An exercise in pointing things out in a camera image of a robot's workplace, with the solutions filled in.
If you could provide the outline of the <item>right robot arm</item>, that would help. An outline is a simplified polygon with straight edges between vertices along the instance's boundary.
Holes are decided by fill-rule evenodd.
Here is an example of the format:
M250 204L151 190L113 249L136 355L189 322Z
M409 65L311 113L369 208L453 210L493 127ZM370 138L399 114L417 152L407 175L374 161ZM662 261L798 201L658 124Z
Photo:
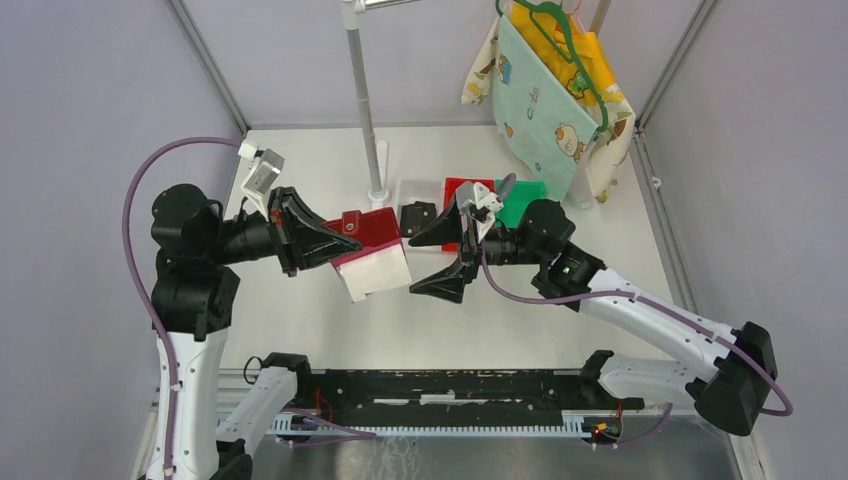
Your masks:
M497 222L495 208L495 201L455 201L414 234L410 246L455 244L457 256L410 292L459 304L467 286L493 268L533 265L535 295L514 295L514 302L568 308L615 325L664 353L661 360L594 353L577 382L585 405L602 408L615 398L690 406L736 436L751 434L761 416L792 415L794 406L778 384L765 328L713 321L635 286L572 242L574 223L557 202L532 201L514 228Z

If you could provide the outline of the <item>red leather card holder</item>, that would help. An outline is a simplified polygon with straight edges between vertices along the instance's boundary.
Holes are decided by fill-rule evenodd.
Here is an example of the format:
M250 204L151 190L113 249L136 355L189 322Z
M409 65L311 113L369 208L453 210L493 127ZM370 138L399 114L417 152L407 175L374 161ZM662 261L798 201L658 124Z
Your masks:
M343 212L325 227L357 240L362 249L331 261L353 302L412 282L399 222L392 207Z

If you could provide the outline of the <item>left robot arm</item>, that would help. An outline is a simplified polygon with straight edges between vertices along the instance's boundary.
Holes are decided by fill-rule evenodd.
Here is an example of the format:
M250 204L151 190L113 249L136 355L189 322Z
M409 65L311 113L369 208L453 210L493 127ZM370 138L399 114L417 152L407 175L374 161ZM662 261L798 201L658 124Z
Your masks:
M161 423L146 475L248 479L273 420L286 405L306 405L314 381L305 355L270 353L248 394L219 420L219 367L240 285L234 266L274 258L292 277L362 246L329 228L291 187L271 191L266 213L228 220L199 187L178 184L156 198L152 215L159 249L149 303L160 336Z

